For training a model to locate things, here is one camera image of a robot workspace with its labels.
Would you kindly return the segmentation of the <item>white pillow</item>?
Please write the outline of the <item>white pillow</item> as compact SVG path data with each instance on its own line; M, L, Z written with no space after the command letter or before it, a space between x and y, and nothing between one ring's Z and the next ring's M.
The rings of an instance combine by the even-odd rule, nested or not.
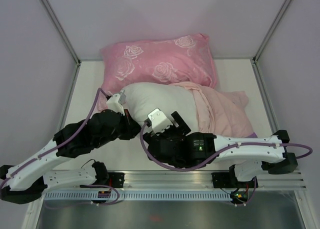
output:
M141 126L154 109L160 109L169 119L178 112L191 132L198 132L198 116L193 94L180 86L139 82L125 86L125 106Z

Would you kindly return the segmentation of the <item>purple Elsa pillowcase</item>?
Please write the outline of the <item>purple Elsa pillowcase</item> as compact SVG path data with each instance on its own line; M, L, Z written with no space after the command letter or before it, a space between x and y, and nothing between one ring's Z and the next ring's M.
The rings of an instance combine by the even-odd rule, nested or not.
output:
M258 137L245 112L249 98L244 91L219 92L189 81L172 85L192 94L201 133L232 138Z

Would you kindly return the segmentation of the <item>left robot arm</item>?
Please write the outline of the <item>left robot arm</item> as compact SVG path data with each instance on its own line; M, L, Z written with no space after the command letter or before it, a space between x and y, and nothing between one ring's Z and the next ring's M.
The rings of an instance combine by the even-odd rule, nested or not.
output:
M1 166L0 178L3 182L0 199L23 205L58 188L109 186L108 170L99 161L75 170L58 171L54 168L117 139L131 140L140 130L141 126L128 110L120 113L106 109L80 122L68 124L25 162L16 166Z

